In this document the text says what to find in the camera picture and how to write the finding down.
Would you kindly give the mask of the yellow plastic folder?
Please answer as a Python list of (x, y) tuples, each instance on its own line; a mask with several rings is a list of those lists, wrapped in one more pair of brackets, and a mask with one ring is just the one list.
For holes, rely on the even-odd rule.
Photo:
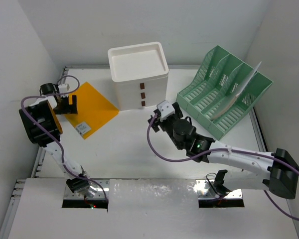
[(77, 96), (78, 114), (65, 115), (65, 118), (83, 139), (87, 139), (119, 113), (119, 110), (88, 82), (70, 95)]

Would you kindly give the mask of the clear document sleeve with papers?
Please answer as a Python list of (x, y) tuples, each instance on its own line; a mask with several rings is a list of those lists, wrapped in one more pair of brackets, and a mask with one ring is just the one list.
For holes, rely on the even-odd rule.
[(219, 105), (219, 107), (216, 109), (215, 113), (211, 116), (210, 120), (216, 120), (219, 117), (221, 117), (223, 114), (225, 114), (237, 101), (239, 96), (242, 94), (244, 89), (249, 84), (250, 80), (253, 78), (253, 76), (256, 74), (259, 66), (261, 65), (261, 61), (255, 66), (254, 69), (251, 70), (251, 72), (244, 78), (242, 83), (240, 83), (235, 90), (227, 96), (222, 103)]

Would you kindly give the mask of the white drawer cabinet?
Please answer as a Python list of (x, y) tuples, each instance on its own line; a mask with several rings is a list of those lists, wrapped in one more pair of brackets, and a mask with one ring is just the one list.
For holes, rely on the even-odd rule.
[(169, 68), (161, 43), (111, 48), (108, 59), (119, 110), (151, 107), (166, 99)]

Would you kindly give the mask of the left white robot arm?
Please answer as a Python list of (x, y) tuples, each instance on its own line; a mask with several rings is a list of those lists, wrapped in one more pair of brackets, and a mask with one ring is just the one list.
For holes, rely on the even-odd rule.
[(83, 167), (73, 160), (66, 158), (61, 146), (63, 133), (57, 115), (77, 114), (77, 97), (72, 96), (69, 102), (68, 84), (46, 83), (40, 86), (40, 97), (28, 107), (21, 106), (21, 117), (29, 140), (42, 147), (53, 157), (62, 170), (69, 190), (77, 195), (89, 196), (91, 183)]

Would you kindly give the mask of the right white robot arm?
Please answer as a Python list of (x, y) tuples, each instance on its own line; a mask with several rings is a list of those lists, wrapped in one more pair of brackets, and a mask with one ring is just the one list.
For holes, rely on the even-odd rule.
[(192, 160), (239, 169), (238, 172), (222, 169), (216, 173), (209, 187), (220, 197), (236, 189), (268, 190), (290, 200), (296, 197), (299, 166), (287, 150), (244, 150), (200, 135), (191, 118), (183, 116), (177, 102), (158, 104), (148, 123), (148, 130), (166, 132), (174, 146), (185, 151), (184, 162)]

